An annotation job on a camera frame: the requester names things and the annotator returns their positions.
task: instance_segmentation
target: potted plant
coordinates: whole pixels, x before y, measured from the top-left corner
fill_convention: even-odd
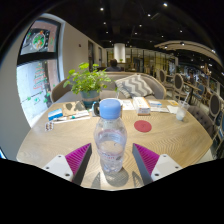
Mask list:
[[[90,72],[88,69],[89,63],[81,63],[79,65],[80,71],[76,72],[74,69],[70,70],[67,77],[68,80],[63,85],[64,88],[69,84],[72,85],[71,91],[74,94],[80,92],[86,108],[91,108],[94,101],[99,101],[100,91],[102,91],[103,88],[107,88],[105,82],[112,81],[107,76],[105,69],[97,71],[96,67],[98,66],[97,64],[93,64],[93,71]]]

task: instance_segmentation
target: chair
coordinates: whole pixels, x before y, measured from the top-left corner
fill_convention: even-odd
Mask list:
[[[211,146],[211,152],[213,154],[214,159],[217,159],[217,155],[219,154],[218,151],[223,140],[224,140],[224,111],[222,111],[220,126],[215,136],[213,137],[213,144]]]
[[[159,69],[156,69],[156,79],[160,82],[160,78],[159,78]]]
[[[173,92],[174,92],[174,87],[173,84],[171,83],[167,83],[166,81],[166,72],[163,70],[159,71],[159,80],[161,82],[161,84],[165,87],[165,89],[168,90],[172,90],[172,98],[173,98]]]
[[[194,93],[193,93],[193,96],[194,96],[194,98],[195,98],[198,102],[200,102],[200,103],[199,103],[199,107],[200,107],[200,105],[201,105],[201,100],[202,100],[202,95],[204,94],[204,91],[205,91],[205,86],[202,85],[202,84],[199,84],[199,85],[198,85],[198,88],[199,88],[200,90],[197,90],[196,92],[194,92]]]
[[[215,124],[216,118],[219,115],[221,110],[221,100],[219,96],[213,92],[209,101],[209,117],[212,119],[213,123]]]
[[[211,118],[198,106],[190,106],[188,112],[191,113],[197,121],[203,126],[212,138],[214,135],[214,124]]]
[[[205,91],[204,93],[202,94],[202,99],[201,99],[201,102],[204,103],[206,105],[207,101],[208,101],[208,98],[207,98],[207,87],[205,87]]]
[[[182,76],[179,73],[176,73],[174,75],[174,91],[173,91],[173,99],[178,96],[178,99],[180,98],[186,98],[187,93],[183,91],[184,81]]]

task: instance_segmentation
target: sofa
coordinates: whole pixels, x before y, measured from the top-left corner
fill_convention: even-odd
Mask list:
[[[145,96],[146,99],[165,99],[166,97],[166,89],[164,86],[156,80],[154,77],[144,74],[144,73],[133,73],[133,72],[106,72],[108,77],[111,78],[113,81],[112,83],[105,83],[107,85],[107,88],[103,89],[100,92],[100,99],[105,98],[116,98],[117,94],[115,92],[115,80],[127,78],[129,76],[132,76],[134,74],[141,75],[141,77],[144,79],[144,81],[148,84],[148,86],[152,89],[154,92],[153,95]],[[67,79],[60,82],[58,85],[54,87],[51,93],[51,101],[53,103],[63,103],[63,102],[74,102],[82,100],[82,96],[80,93],[74,94],[71,91],[72,86],[67,85],[65,88],[63,88],[63,84]],[[128,99],[125,97],[125,95],[122,92],[119,92],[118,99]]]

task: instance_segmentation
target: blue bottle cap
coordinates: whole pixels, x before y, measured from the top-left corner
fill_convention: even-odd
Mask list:
[[[100,102],[100,117],[108,120],[120,117],[121,104],[116,99],[105,99]]]

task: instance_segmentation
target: notebook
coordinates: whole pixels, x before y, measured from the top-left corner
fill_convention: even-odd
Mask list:
[[[62,106],[63,116],[77,115],[86,112],[86,108],[81,101],[64,103]]]

